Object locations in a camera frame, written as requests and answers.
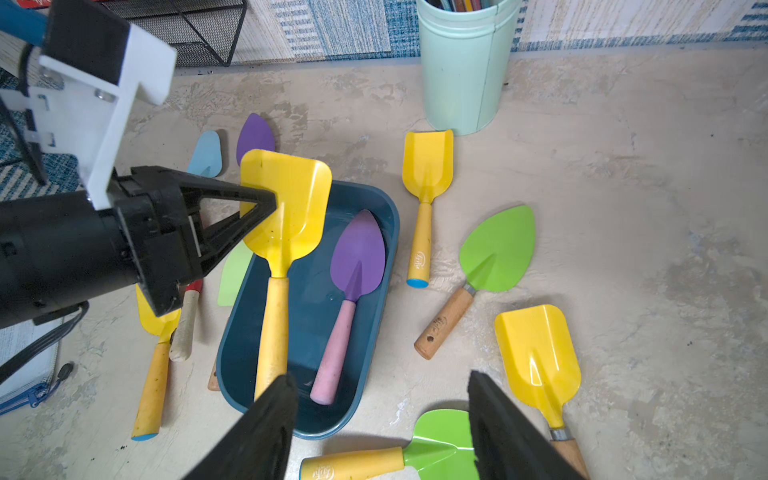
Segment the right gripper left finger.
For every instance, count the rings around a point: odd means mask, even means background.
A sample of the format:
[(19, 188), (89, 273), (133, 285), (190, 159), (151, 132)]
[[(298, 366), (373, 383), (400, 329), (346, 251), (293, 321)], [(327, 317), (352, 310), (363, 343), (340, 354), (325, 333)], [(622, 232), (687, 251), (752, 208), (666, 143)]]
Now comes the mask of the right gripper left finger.
[(294, 377), (284, 374), (189, 473), (188, 479), (282, 479), (298, 412)]

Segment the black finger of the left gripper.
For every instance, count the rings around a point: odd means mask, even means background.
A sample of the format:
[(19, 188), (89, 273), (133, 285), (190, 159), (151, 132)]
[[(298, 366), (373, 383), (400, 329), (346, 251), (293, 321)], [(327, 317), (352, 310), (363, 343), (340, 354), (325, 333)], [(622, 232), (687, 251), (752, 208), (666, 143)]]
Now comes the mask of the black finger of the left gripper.
[[(277, 209), (277, 197), (268, 189), (253, 188), (215, 180), (181, 179), (179, 187), (188, 212), (192, 214), (193, 231), (200, 250), (197, 264), (201, 277), (210, 273), (234, 247)], [(200, 204), (203, 199), (244, 203), (246, 212), (239, 211), (208, 227), (203, 227)]]

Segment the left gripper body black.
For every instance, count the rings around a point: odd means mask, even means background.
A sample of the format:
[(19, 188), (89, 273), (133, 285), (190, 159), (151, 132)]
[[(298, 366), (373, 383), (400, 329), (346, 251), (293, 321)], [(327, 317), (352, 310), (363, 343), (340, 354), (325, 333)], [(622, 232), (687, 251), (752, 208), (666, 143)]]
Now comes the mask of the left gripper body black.
[(157, 315), (204, 274), (196, 245), (204, 179), (159, 166), (108, 179), (107, 208), (85, 190), (1, 205), (1, 325), (45, 323), (137, 284)]

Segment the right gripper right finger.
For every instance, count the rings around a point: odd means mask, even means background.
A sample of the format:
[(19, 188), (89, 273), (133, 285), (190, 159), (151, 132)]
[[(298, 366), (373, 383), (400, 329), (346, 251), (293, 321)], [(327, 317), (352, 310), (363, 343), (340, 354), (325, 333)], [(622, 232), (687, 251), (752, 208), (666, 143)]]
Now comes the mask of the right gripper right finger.
[(581, 479), (487, 374), (468, 382), (475, 466), (481, 479)]

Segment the yellow shovel wooden handle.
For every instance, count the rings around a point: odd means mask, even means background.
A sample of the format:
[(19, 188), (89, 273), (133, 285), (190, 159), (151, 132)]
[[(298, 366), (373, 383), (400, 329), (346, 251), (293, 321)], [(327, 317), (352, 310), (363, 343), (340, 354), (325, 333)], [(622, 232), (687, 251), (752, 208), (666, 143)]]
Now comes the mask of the yellow shovel wooden handle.
[(564, 313), (551, 304), (503, 312), (494, 321), (512, 393), (541, 412), (550, 444), (584, 478), (590, 477), (564, 406), (577, 394), (581, 371)]

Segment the yellow shovel blue tip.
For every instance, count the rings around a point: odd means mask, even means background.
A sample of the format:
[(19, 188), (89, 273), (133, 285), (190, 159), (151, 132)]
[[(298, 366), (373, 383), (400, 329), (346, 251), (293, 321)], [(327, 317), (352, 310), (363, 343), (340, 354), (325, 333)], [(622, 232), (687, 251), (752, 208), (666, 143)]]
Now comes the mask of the yellow shovel blue tip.
[(181, 310), (157, 317), (139, 286), (136, 286), (136, 297), (141, 326), (158, 338), (131, 436), (134, 441), (146, 441), (159, 433), (162, 424), (171, 338), (178, 327)]
[(454, 173), (452, 130), (409, 132), (405, 139), (402, 180), (419, 200), (407, 284), (426, 288), (430, 280), (432, 203), (451, 185)]

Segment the dark teal storage box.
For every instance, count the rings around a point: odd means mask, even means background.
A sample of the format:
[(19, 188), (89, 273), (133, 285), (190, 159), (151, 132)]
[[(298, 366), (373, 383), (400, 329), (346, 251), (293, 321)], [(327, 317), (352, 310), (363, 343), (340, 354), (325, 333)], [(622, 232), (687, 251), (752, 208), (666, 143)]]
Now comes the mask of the dark teal storage box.
[[(336, 399), (332, 405), (322, 406), (314, 403), (309, 394), (343, 300), (342, 291), (331, 280), (331, 257), (343, 230), (364, 209), (376, 218), (382, 232), (385, 270), (379, 287), (358, 302)], [(293, 262), (288, 273), (288, 371), (298, 384), (294, 434), (299, 438), (329, 438), (339, 432), (357, 410), (385, 309), (399, 231), (398, 209), (383, 190), (352, 182), (333, 182), (323, 237), (312, 253)], [(247, 411), (254, 401), (269, 277), (267, 261), (252, 257), (217, 355), (222, 395), (240, 412)]]

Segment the light blue trowel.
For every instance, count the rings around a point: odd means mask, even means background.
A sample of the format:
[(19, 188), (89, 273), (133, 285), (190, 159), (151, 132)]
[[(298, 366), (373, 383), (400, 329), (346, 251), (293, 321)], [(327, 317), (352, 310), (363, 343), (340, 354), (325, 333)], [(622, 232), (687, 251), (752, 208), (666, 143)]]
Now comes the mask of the light blue trowel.
[(223, 167), (222, 146), (216, 131), (203, 132), (195, 146), (187, 172), (206, 178), (217, 177)]

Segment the open white book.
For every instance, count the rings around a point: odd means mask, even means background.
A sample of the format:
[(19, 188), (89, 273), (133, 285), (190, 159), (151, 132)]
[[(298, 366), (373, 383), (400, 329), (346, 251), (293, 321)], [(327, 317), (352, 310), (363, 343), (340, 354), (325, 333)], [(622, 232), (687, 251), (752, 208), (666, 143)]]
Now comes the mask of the open white book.
[[(36, 326), (32, 320), (1, 330), (1, 364), (4, 364), (35, 340), (63, 323), (53, 320)], [(58, 345), (54, 344), (23, 365), (1, 384), (1, 414), (25, 406), (37, 407), (49, 396), (56, 383), (55, 366)]]

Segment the mint green pencil cup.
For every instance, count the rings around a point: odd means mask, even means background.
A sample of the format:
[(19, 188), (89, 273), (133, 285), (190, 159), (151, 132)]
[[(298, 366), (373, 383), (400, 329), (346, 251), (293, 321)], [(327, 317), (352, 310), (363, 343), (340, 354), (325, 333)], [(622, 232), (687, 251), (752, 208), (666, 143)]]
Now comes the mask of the mint green pencil cup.
[(423, 102), (438, 131), (469, 135), (496, 116), (521, 1), (492, 1), (472, 12), (418, 1)]

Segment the colored pencils bundle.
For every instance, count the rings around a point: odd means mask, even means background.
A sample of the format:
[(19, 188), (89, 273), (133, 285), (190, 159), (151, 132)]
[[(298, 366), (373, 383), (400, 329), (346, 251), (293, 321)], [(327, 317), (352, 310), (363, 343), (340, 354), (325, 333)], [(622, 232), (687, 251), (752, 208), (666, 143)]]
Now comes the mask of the colored pencils bundle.
[(474, 12), (495, 5), (493, 0), (427, 0), (427, 3), (448, 12)]

